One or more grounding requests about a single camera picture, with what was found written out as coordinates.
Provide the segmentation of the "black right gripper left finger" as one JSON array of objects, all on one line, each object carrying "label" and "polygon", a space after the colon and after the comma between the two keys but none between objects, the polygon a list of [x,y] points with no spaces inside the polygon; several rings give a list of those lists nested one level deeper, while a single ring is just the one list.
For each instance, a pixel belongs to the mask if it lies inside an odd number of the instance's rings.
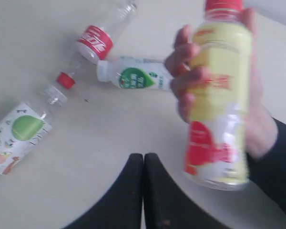
[{"label": "black right gripper left finger", "polygon": [[67,229],[139,229],[142,218],[143,156],[130,154],[108,191]]}]

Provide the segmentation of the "person's open hand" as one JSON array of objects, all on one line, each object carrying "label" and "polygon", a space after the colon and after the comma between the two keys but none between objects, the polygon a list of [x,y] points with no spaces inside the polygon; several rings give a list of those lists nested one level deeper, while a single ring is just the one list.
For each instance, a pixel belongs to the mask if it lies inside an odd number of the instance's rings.
[{"label": "person's open hand", "polygon": [[[194,86],[204,83],[211,74],[206,67],[192,70],[187,64],[200,52],[198,44],[190,42],[191,27],[183,26],[174,41],[174,50],[166,58],[165,67],[173,77],[170,88],[177,99],[180,117],[189,123],[190,111],[195,104],[195,96],[189,93]],[[262,103],[262,83],[256,72],[255,54],[251,55],[250,103],[246,118],[245,144],[248,154],[255,160],[265,156],[277,139],[277,126]]]}]

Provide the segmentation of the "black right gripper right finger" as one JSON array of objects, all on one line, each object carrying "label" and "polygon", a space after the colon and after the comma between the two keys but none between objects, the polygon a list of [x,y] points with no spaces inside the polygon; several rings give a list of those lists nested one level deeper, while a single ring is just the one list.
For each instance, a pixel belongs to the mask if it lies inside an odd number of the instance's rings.
[{"label": "black right gripper right finger", "polygon": [[178,187],[155,153],[144,156],[143,206],[147,229],[226,229]]}]

